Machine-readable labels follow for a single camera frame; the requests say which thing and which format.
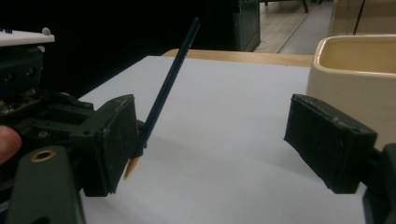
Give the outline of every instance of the pencil tip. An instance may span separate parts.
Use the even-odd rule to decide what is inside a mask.
[[[131,174],[132,170],[134,169],[138,161],[139,161],[138,157],[129,159],[125,170],[124,180],[126,180],[128,176]]]

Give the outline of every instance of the white sheet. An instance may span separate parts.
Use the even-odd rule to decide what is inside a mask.
[[[145,121],[173,59],[148,56],[80,100],[97,109],[132,93]],[[88,224],[364,223],[363,187],[333,194],[283,140],[308,72],[186,59],[131,176],[83,196]]]

